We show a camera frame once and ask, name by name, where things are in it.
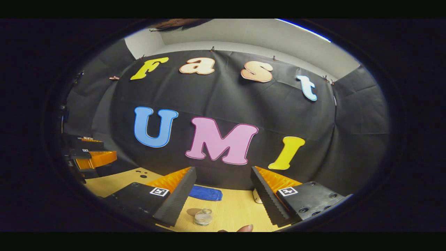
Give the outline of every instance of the letter m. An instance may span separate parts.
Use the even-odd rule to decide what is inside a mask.
[[[211,160],[218,159],[228,148],[228,154],[222,158],[224,163],[245,165],[248,163],[246,154],[252,137],[259,129],[253,125],[238,124],[222,138],[217,122],[207,117],[194,117],[195,135],[192,148],[186,156],[193,159],[204,159],[204,145],[207,147]]]

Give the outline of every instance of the yellow letter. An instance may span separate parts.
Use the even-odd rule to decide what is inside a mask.
[[[285,146],[279,157],[274,163],[271,163],[268,168],[275,170],[286,170],[289,168],[289,163],[293,159],[299,147],[305,144],[305,140],[298,137],[285,137],[283,138]]]
[[[139,71],[130,78],[130,80],[144,78],[146,72],[152,72],[160,63],[165,63],[167,62],[167,60],[169,60],[169,58],[147,60],[146,62],[144,62],[144,65],[141,67],[141,69],[139,69]]]
[[[273,67],[269,63],[258,61],[249,61],[245,64],[245,68],[241,71],[242,77],[245,79],[255,80],[266,83],[273,79],[270,71]]]
[[[186,63],[187,64],[180,67],[181,73],[198,73],[200,75],[207,75],[215,71],[214,69],[212,69],[215,64],[215,60],[210,58],[189,59]]]

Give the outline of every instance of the light blue letter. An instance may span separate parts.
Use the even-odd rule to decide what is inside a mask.
[[[153,110],[149,107],[135,108],[135,137],[142,144],[150,147],[163,147],[167,145],[170,139],[170,130],[172,129],[172,121],[178,117],[178,113],[173,110],[162,109],[158,111],[161,117],[160,133],[157,138],[147,135],[147,124],[149,116],[153,114]]]
[[[316,88],[314,83],[310,82],[307,76],[297,75],[297,78],[301,81],[302,91],[304,95],[311,101],[316,101],[318,97],[313,94],[311,88]]]

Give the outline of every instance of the glass jar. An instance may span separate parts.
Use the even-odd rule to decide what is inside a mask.
[[[194,223],[198,226],[207,226],[212,221],[212,210],[209,208],[203,208],[201,211],[195,214]]]

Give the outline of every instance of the table surface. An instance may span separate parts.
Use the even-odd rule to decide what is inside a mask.
[[[85,186],[95,195],[107,197],[133,182],[146,184],[160,177],[162,175],[140,167],[110,176],[87,179]],[[175,232],[216,232],[222,229],[235,232],[249,224],[253,224],[253,232],[271,232],[289,226],[279,228],[271,224],[265,207],[254,201],[252,191],[221,188],[218,190],[223,193],[221,201],[205,201],[188,197],[175,227],[158,226]],[[193,214],[202,208],[212,210],[213,220],[207,226],[194,224]]]

